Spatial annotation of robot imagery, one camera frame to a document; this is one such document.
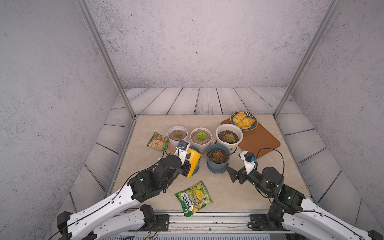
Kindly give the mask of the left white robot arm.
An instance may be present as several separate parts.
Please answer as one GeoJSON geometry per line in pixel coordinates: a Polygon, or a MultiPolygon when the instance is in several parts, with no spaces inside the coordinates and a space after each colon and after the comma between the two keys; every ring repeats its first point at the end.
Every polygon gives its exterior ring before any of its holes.
{"type": "Polygon", "coordinates": [[[191,177],[198,158],[174,154],[139,171],[115,193],[93,206],[57,217],[62,240],[103,240],[123,231],[149,230],[156,221],[150,205],[144,202],[165,192],[179,176],[191,177]]]}

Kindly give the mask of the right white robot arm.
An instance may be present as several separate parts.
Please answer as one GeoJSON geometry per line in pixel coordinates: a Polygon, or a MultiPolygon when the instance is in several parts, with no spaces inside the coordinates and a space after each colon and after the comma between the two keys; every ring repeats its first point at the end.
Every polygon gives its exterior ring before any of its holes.
{"type": "Polygon", "coordinates": [[[246,168],[239,171],[226,167],[232,182],[251,183],[255,189],[271,200],[266,214],[267,226],[283,228],[310,240],[382,240],[375,230],[365,231],[354,227],[325,211],[301,192],[283,183],[284,177],[273,167],[262,172],[246,168]]]}

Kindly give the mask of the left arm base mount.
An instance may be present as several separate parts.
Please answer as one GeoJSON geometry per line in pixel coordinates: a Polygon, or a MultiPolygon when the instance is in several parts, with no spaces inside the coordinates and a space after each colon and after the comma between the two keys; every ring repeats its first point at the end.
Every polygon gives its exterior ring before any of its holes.
{"type": "Polygon", "coordinates": [[[140,210],[144,214],[144,225],[139,231],[159,231],[167,232],[169,229],[170,215],[168,214],[155,214],[150,205],[142,205],[140,210]]]}

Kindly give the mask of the white ribbed pot green succulent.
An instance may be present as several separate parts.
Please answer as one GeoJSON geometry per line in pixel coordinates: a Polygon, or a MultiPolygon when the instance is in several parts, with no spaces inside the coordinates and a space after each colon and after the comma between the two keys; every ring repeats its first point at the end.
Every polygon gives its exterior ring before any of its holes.
{"type": "Polygon", "coordinates": [[[196,128],[191,132],[192,145],[201,153],[209,148],[212,141],[212,133],[206,128],[196,128]]]}

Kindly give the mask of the yellow plastic watering can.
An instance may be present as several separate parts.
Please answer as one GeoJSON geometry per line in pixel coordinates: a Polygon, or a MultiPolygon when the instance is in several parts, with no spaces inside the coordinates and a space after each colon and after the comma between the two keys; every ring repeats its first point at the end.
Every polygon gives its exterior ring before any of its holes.
{"type": "Polygon", "coordinates": [[[190,171],[187,175],[188,178],[190,178],[194,172],[196,172],[196,168],[199,165],[199,161],[201,158],[201,154],[198,150],[189,148],[187,151],[186,159],[189,160],[189,163],[191,165],[190,171]]]}

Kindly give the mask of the blue pot succulent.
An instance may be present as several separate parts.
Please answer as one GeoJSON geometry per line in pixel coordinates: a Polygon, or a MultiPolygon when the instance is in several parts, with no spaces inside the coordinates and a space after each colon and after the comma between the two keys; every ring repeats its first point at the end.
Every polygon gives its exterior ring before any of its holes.
{"type": "MultiPolygon", "coordinates": [[[[198,152],[199,154],[201,154],[201,152],[199,151],[199,149],[196,148],[196,147],[194,147],[194,146],[190,146],[190,149],[195,150],[196,152],[198,152]]],[[[197,163],[197,166],[196,166],[196,168],[195,168],[195,170],[194,170],[192,176],[195,175],[195,174],[198,172],[199,168],[200,168],[200,159],[201,159],[201,157],[199,157],[199,161],[198,161],[198,163],[197,163]]]]}
{"type": "Polygon", "coordinates": [[[207,164],[209,170],[214,174],[222,174],[229,164],[230,152],[221,144],[213,144],[207,150],[207,164]]]}

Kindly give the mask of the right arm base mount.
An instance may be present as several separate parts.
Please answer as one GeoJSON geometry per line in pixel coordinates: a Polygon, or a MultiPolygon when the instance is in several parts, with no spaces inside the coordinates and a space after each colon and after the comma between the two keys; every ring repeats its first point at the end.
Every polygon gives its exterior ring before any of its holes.
{"type": "Polygon", "coordinates": [[[247,227],[252,231],[283,231],[284,212],[272,210],[266,214],[251,214],[247,227]]]}

